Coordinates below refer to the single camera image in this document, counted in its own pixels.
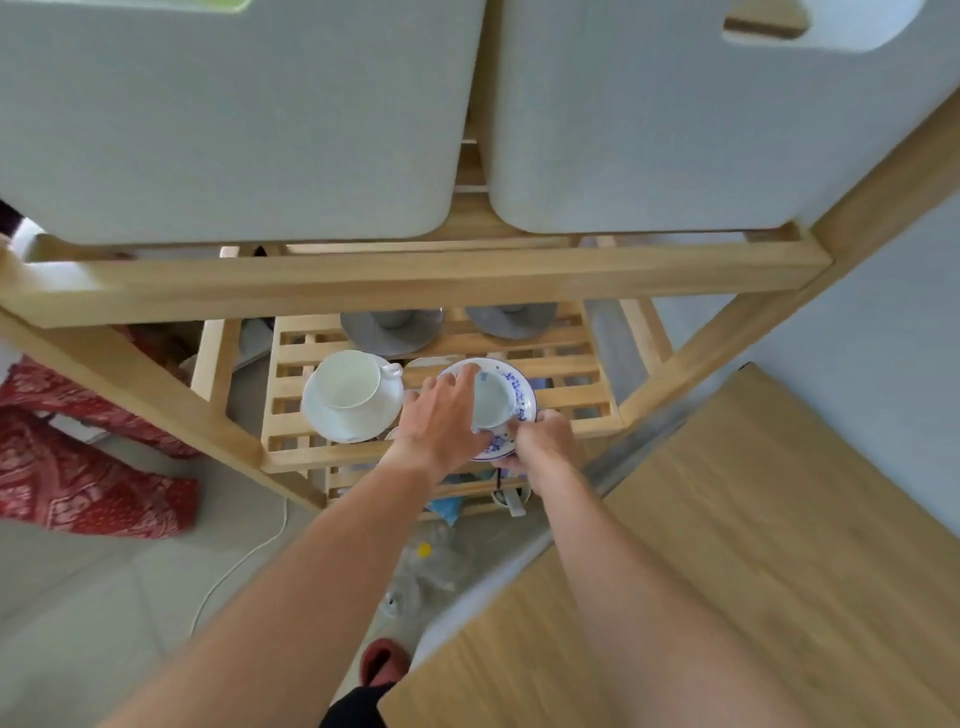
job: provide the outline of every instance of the red slipper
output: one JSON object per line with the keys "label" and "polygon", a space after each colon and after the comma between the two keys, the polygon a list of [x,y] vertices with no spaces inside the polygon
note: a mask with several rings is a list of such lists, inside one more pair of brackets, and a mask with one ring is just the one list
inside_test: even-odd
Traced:
{"label": "red slipper", "polygon": [[410,655],[393,640],[381,638],[367,645],[360,658],[360,685],[395,683],[410,671]]}

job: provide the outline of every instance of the white wall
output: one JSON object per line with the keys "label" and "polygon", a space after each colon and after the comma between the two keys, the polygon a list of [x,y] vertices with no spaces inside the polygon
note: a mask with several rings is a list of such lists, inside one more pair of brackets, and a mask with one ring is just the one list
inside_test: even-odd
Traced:
{"label": "white wall", "polygon": [[[674,346],[725,297],[658,299]],[[695,392],[754,361],[960,536],[960,196]]]}

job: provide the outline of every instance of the wooden board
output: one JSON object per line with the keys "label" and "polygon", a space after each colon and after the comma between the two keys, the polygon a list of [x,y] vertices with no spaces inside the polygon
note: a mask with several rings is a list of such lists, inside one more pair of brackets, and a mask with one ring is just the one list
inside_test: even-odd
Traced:
{"label": "wooden board", "polygon": [[[960,543],[758,367],[607,498],[823,726],[960,724]],[[391,728],[612,726],[556,550],[380,702]]]}

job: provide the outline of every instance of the red patterned fabric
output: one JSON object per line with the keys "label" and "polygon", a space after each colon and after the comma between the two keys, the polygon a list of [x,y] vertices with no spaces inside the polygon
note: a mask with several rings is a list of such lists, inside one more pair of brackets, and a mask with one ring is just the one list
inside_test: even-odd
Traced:
{"label": "red patterned fabric", "polygon": [[0,407],[0,517],[159,539],[193,525],[198,496],[196,480],[142,473],[29,412]]}
{"label": "red patterned fabric", "polygon": [[171,457],[194,457],[195,449],[146,420],[59,375],[29,356],[10,368],[0,385],[0,406],[56,412],[149,445]]}

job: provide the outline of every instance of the wooden frame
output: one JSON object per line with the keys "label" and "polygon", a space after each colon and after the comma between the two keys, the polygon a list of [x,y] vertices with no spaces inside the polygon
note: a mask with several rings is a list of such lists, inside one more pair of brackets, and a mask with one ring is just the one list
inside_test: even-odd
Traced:
{"label": "wooden frame", "polygon": [[[420,240],[244,241],[225,245],[220,258],[128,260],[116,259],[123,249],[112,246],[74,246],[50,235],[14,239],[0,248],[0,335],[247,477],[319,509],[327,492],[294,471],[330,468],[342,482],[336,469],[375,460],[384,446],[326,446],[314,456],[310,436],[295,427],[306,447],[290,451],[308,454],[277,463],[225,413],[240,319],[620,299],[649,376],[618,408],[612,404],[606,425],[581,432],[611,435],[691,390],[960,188],[960,91],[809,231],[748,231],[749,242],[741,235],[710,245],[619,247],[616,237],[629,233],[519,231],[477,191],[483,177],[475,148],[465,144],[461,159],[457,182],[471,191],[455,192],[446,222]],[[572,247],[598,234],[597,248]],[[258,245],[273,255],[247,255]],[[736,296],[673,352],[649,297],[703,293]],[[200,318],[206,324],[192,389],[109,326]],[[539,344],[549,349],[551,342]]]}

